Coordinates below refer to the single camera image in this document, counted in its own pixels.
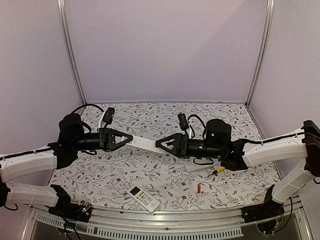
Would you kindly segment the yellow handled screwdriver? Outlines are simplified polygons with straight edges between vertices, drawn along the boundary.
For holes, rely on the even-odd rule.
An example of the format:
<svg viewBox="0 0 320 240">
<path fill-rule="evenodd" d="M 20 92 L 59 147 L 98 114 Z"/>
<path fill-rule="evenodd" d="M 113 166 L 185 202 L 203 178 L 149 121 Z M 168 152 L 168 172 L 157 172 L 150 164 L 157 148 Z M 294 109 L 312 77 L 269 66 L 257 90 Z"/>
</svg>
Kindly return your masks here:
<svg viewBox="0 0 320 240">
<path fill-rule="evenodd" d="M 213 172 L 211 172 L 208 176 L 217 175 L 218 173 L 225 170 L 225 167 L 220 166 L 219 168 L 215 169 Z"/>
</svg>

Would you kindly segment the red battery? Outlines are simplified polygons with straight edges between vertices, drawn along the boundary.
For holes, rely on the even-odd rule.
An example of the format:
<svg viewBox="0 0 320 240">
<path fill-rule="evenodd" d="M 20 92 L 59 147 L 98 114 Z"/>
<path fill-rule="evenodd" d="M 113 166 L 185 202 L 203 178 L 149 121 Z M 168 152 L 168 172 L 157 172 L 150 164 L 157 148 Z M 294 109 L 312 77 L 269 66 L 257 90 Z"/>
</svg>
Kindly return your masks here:
<svg viewBox="0 0 320 240">
<path fill-rule="evenodd" d="M 200 184 L 200 183 L 197 184 L 197 193 L 198 193 L 198 194 L 201 194 L 201 193 L 202 193 L 201 184 Z"/>
</svg>

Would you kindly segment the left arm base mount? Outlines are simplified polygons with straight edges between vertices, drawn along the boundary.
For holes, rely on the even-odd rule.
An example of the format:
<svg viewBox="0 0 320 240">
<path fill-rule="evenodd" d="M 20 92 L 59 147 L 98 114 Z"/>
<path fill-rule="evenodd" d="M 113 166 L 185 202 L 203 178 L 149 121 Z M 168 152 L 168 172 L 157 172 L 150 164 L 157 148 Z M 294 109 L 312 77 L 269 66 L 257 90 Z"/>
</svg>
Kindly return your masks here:
<svg viewBox="0 0 320 240">
<path fill-rule="evenodd" d="M 85 202 L 61 202 L 55 207 L 48 207 L 48 213 L 62 219 L 88 223 L 92 213 L 92 204 Z"/>
</svg>

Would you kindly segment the white remote with back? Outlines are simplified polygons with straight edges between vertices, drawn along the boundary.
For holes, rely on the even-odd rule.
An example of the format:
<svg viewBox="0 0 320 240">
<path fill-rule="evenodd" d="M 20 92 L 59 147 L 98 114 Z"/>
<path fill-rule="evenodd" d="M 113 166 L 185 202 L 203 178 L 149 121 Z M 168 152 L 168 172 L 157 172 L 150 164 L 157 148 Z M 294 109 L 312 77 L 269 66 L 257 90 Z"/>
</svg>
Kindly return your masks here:
<svg viewBox="0 0 320 240">
<path fill-rule="evenodd" d="M 165 155 L 167 152 L 156 147 L 156 142 L 147 138 L 133 136 L 132 140 L 126 143 L 127 146 Z"/>
</svg>

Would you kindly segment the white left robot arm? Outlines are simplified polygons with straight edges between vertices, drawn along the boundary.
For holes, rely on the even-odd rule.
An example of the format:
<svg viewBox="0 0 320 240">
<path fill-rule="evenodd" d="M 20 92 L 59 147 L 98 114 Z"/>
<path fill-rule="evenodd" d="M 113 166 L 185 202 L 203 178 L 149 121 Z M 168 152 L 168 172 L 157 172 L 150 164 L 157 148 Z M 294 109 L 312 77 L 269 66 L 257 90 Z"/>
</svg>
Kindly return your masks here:
<svg viewBox="0 0 320 240">
<path fill-rule="evenodd" d="M 59 137 L 44 148 L 0 158 L 0 205 L 43 205 L 55 208 L 63 217 L 74 213 L 69 194 L 59 185 L 36 186 L 13 179 L 45 170 L 59 170 L 78 159 L 78 152 L 103 150 L 113 152 L 133 140 L 133 136 L 112 128 L 91 127 L 77 113 L 66 115 L 58 124 Z"/>
</svg>

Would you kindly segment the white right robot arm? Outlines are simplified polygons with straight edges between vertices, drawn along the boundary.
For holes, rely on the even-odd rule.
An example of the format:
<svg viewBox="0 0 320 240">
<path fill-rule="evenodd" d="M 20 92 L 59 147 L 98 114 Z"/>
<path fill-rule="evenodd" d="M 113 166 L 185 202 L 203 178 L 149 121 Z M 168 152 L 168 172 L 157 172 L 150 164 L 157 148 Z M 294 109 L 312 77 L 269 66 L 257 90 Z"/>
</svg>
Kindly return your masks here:
<svg viewBox="0 0 320 240">
<path fill-rule="evenodd" d="M 269 218 L 291 195 L 320 176 L 320 129 L 306 120 L 301 128 L 285 135 L 259 141 L 231 140 L 231 125 L 220 119 L 209 120 L 205 138 L 192 139 L 187 134 L 175 133 L 155 142 L 155 146 L 180 159 L 218 159 L 221 167 L 242 171 L 259 164 L 302 159 L 287 176 L 273 185 L 259 206 L 262 218 Z"/>
</svg>

